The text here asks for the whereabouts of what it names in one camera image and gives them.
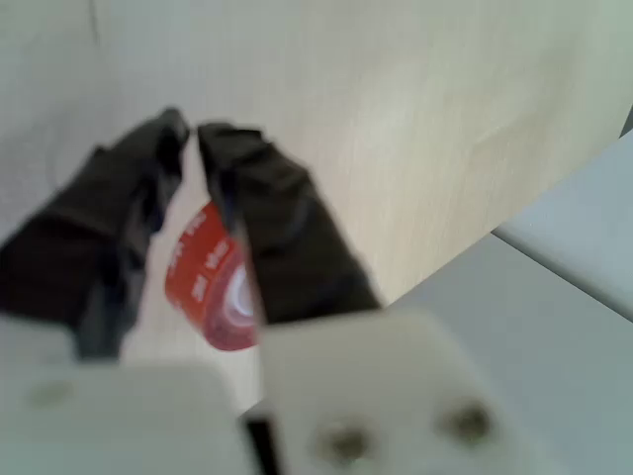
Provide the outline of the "black-taped gripper left finger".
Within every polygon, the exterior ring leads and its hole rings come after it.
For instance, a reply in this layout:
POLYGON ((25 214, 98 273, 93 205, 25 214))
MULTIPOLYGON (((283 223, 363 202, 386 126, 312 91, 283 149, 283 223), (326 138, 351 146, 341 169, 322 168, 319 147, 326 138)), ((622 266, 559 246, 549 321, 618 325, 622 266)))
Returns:
POLYGON ((181 112, 167 108, 96 147, 2 242, 2 360, 119 359, 188 138, 181 112))

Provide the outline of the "black-taped gripper right finger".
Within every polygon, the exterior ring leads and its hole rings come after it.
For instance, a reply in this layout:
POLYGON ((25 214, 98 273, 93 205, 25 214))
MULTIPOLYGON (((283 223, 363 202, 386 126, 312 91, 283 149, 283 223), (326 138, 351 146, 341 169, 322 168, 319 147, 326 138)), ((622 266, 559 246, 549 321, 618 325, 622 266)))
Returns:
POLYGON ((246 257, 267 474, 533 474, 537 449, 432 314, 382 306, 308 171, 259 132, 197 131, 246 257))

